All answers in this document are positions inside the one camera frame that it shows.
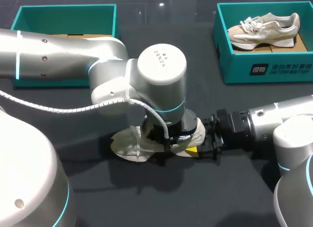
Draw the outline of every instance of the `shoelace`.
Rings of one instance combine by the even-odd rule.
[[[254,21],[257,18],[258,17],[256,18],[248,17],[246,20],[240,21],[240,24],[245,33],[248,33],[249,31],[253,32],[255,29],[260,29],[263,26],[262,23],[256,23]]]

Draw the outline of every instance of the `brown cardboard insert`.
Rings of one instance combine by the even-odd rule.
[[[251,51],[239,51],[234,50],[234,53],[255,53],[255,52],[307,52],[307,49],[300,37],[297,34],[296,37],[297,41],[294,47],[274,47],[272,45],[263,46],[263,47],[256,47],[254,50]]]

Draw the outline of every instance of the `shoe box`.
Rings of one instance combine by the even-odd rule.
[[[21,6],[11,27],[63,38],[120,39],[115,4]],[[88,79],[61,81],[15,80],[14,87],[88,87]]]
[[[252,51],[234,50],[227,30],[248,17],[300,17],[300,30],[294,47],[271,45]],[[313,5],[309,1],[218,3],[213,38],[226,84],[313,82]]]

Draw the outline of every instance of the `shoe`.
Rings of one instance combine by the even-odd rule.
[[[112,151],[119,157],[134,161],[145,162],[154,153],[164,152],[164,146],[156,141],[147,138],[149,132],[153,129],[153,125],[145,120],[142,127],[131,126],[112,136],[111,144]],[[183,157],[192,157],[190,153],[185,152],[185,149],[201,145],[205,139],[205,128],[201,120],[197,121],[197,129],[193,135],[172,145],[171,151]]]
[[[294,47],[300,18],[296,13],[289,17],[268,13],[262,17],[249,17],[240,24],[227,30],[230,42],[236,49],[253,50],[259,44]]]

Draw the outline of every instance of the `yellow object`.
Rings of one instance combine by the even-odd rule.
[[[185,149],[185,152],[192,157],[199,157],[196,146]]]

